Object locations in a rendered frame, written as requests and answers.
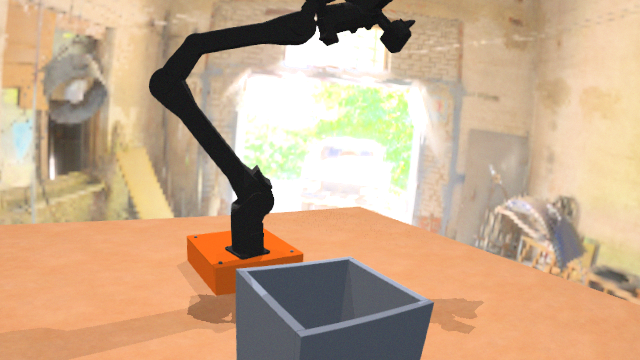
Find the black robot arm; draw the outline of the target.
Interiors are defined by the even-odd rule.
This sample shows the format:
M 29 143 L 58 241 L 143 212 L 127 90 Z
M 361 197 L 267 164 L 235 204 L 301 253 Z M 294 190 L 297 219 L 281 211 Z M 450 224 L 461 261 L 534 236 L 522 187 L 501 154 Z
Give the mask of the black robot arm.
M 185 38 L 163 68 L 151 75 L 151 94 L 178 116 L 230 181 L 237 199 L 231 207 L 232 245 L 224 249 L 240 260 L 270 253 L 264 248 L 262 221 L 273 211 L 273 187 L 258 164 L 251 169 L 233 152 L 198 107 L 186 79 L 206 53 L 260 44 L 303 45 L 313 38 L 317 27 L 320 41 L 327 46 L 338 43 L 338 33 L 354 28 L 356 13 L 345 2 L 326 5 L 333 1 L 336 0 L 306 0 L 301 11 L 262 23 L 193 33 Z

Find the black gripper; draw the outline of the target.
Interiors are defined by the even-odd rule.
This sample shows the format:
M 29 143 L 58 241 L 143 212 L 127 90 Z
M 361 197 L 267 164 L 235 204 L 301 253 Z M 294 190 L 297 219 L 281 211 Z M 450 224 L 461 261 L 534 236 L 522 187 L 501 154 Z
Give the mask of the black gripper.
M 414 25 L 416 22 L 415 20 L 403 21 L 402 19 L 399 19 L 391 22 L 382 13 L 382 10 L 380 10 L 382 13 L 380 18 L 369 18 L 366 17 L 367 13 L 365 11 L 360 10 L 362 14 L 359 14 L 358 9 L 362 7 L 360 7 L 356 1 L 352 2 L 351 0 L 345 0 L 345 3 L 352 6 L 356 13 L 356 24 L 349 32 L 353 34 L 361 28 L 365 28 L 370 31 L 374 25 L 378 24 L 383 30 L 383 34 L 379 40 L 383 43 L 386 49 L 390 51 L 390 53 L 400 52 L 412 35 L 410 27 Z

